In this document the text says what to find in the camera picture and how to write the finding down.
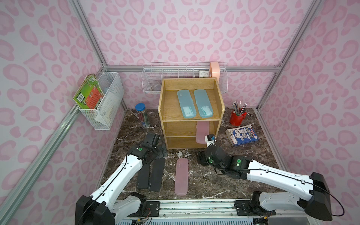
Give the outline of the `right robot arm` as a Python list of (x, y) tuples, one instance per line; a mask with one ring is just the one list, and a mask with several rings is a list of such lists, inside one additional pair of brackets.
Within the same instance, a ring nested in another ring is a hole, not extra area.
[(218, 175), (282, 189), (278, 193), (255, 191), (250, 200), (235, 201), (238, 215), (272, 216), (276, 210), (291, 210), (322, 221), (333, 219), (329, 188), (319, 173), (301, 175), (282, 171), (250, 157), (230, 156), (214, 144), (199, 152), (197, 160), (203, 166), (211, 166)]

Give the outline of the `pink pencil case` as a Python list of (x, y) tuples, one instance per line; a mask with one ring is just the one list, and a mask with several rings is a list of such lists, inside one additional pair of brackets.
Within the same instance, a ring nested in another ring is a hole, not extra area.
[(185, 196), (188, 192), (188, 160), (186, 158), (177, 160), (174, 192), (178, 196)]
[(198, 121), (196, 125), (196, 142), (206, 144), (206, 137), (209, 135), (209, 121)]

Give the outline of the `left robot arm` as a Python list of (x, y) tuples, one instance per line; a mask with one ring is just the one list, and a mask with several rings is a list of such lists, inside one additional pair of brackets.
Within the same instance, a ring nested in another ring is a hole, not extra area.
[(90, 196), (81, 196), (75, 209), (76, 225), (117, 225), (126, 217), (135, 217), (135, 225), (158, 216), (159, 205), (148, 204), (146, 197), (132, 192), (124, 200), (118, 196), (130, 180), (145, 166), (162, 158), (160, 136), (148, 133), (145, 139), (131, 147), (117, 170)]

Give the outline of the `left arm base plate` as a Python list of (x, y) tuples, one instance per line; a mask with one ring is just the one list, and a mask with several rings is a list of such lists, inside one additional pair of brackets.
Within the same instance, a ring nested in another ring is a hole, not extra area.
[(146, 217), (148, 214), (151, 217), (158, 217), (160, 210), (160, 201), (147, 201), (146, 203), (141, 203), (140, 208), (137, 212), (128, 215), (127, 217)]

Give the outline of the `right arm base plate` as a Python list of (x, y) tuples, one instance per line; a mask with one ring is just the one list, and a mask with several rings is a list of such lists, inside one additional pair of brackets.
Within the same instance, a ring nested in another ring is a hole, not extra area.
[(234, 202), (238, 216), (275, 216), (276, 212), (263, 209), (259, 204), (252, 200), (237, 200)]

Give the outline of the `teal pencil case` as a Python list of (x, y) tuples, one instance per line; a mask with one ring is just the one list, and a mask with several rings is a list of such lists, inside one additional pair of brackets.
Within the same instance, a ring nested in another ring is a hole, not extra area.
[(206, 90), (194, 90), (196, 104), (201, 118), (210, 118), (213, 116), (213, 108)]
[(179, 104), (181, 107), (182, 115), (185, 119), (194, 118), (197, 115), (193, 99), (189, 90), (177, 91)]

